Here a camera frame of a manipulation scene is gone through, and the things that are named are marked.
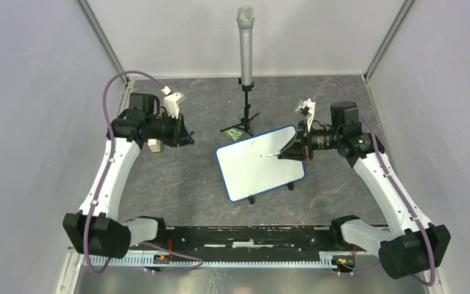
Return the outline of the green toy block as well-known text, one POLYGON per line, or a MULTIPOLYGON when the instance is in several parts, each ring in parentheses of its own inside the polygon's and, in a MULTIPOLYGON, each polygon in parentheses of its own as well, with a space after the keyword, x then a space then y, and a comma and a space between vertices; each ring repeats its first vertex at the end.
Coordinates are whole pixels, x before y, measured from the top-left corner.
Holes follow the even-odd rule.
POLYGON ((239 141, 245 137, 245 133, 237 128, 225 130, 224 133, 231 141, 239 141))

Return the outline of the colourful toy block stack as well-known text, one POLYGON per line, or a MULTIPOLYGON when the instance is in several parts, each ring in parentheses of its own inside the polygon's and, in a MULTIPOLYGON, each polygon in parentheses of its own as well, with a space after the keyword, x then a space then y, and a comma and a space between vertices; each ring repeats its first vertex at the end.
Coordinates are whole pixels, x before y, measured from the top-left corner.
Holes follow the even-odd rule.
POLYGON ((153 154, 161 153, 163 151, 162 141, 158 139, 149 139, 147 141, 147 146, 153 154))

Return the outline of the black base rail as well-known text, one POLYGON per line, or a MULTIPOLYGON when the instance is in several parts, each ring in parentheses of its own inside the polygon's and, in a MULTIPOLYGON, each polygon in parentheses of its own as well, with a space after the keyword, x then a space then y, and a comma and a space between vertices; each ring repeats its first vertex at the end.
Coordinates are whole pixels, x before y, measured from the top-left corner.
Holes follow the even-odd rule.
POLYGON ((363 252, 338 241, 327 225, 175 226, 152 243, 205 262, 306 262, 320 252, 363 252))

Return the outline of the whiteboard marker pen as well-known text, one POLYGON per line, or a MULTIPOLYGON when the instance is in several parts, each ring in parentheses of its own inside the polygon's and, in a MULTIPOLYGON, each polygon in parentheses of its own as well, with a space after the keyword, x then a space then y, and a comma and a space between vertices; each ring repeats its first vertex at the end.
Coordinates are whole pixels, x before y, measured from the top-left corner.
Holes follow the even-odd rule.
POLYGON ((280 154, 280 152, 276 152, 276 153, 267 153, 267 154, 262 154, 260 155, 260 157, 274 157, 274 156, 278 156, 280 154))

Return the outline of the blue framed whiteboard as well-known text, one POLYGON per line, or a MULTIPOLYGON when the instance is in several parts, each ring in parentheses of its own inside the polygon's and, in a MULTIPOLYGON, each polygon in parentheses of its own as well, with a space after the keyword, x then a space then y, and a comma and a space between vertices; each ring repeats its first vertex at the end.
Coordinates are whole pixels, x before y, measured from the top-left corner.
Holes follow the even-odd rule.
POLYGON ((284 147, 296 131, 290 124, 215 150, 229 201, 238 202, 305 177, 301 161, 270 156, 284 147))

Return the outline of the silver microphone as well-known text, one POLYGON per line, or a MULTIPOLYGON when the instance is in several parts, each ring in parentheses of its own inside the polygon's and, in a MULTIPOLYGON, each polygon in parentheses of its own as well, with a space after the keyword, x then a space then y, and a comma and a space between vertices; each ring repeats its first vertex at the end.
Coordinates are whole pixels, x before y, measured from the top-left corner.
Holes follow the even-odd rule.
POLYGON ((252 29, 255 14, 252 6, 240 6, 237 10, 237 26, 241 51, 241 86, 244 92, 253 88, 252 75, 252 29))

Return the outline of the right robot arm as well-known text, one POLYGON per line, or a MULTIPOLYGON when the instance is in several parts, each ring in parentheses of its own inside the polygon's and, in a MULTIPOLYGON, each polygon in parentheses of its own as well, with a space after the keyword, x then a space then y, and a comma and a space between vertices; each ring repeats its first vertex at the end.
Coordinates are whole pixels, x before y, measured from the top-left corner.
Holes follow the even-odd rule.
POLYGON ((312 126, 315 105, 311 99, 299 101, 295 111, 305 118, 275 157, 306 162, 315 151, 336 150, 367 185, 388 226, 382 230, 355 215, 339 217, 330 223, 330 245, 337 250, 354 245, 373 254, 392 279, 428 271, 429 279, 419 282, 432 286, 450 243, 449 230, 433 224, 409 196, 378 137, 372 131, 364 132, 365 121, 356 103, 333 103, 330 124, 318 129, 312 126))

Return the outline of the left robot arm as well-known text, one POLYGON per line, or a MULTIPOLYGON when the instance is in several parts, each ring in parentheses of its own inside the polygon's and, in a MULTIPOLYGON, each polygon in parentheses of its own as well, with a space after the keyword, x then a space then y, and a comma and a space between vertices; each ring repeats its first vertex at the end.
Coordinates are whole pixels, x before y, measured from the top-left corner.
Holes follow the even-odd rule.
POLYGON ((152 94, 132 93, 129 105, 111 122, 105 153, 98 174, 84 202, 75 213, 67 213, 62 226, 80 254, 122 258, 129 248, 146 242, 152 249, 168 241, 164 220, 141 216, 118 222, 119 204, 126 180, 143 146, 150 140, 157 152, 162 145, 194 144, 179 110, 185 100, 181 92, 163 100, 152 94))

